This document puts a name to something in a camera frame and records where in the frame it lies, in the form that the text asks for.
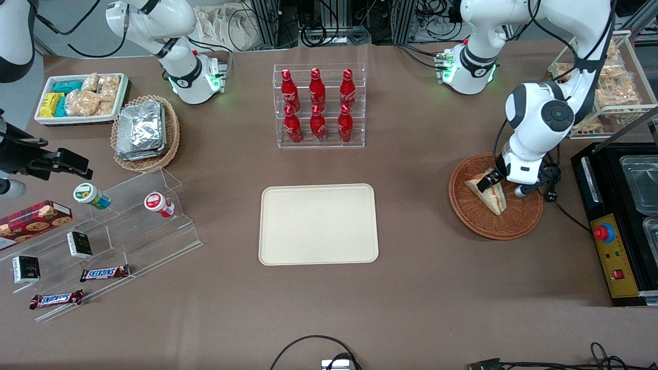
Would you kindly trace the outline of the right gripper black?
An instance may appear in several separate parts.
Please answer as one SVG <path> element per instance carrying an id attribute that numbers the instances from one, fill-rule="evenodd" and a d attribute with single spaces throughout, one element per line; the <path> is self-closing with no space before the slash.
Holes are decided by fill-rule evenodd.
<path id="1" fill-rule="evenodd" d="M 1 171 L 10 175 L 26 175 L 49 179 L 51 173 L 68 173 L 92 179 L 89 159 L 68 149 L 55 152 L 43 149 L 49 142 L 36 138 L 8 123 L 1 116 Z M 36 161 L 36 169 L 31 164 Z"/>

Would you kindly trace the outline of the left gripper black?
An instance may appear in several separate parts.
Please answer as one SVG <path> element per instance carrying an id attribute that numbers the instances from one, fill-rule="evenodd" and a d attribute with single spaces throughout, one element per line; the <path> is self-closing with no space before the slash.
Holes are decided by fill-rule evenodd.
<path id="1" fill-rule="evenodd" d="M 477 189 L 480 192 L 485 192 L 490 187 L 493 187 L 497 183 L 500 183 L 505 179 L 505 176 L 502 175 L 499 171 L 491 171 L 487 173 L 480 181 L 477 183 Z M 556 163 L 546 164 L 540 171 L 538 175 L 538 187 L 544 188 L 554 188 L 556 184 L 561 180 L 561 169 Z"/>

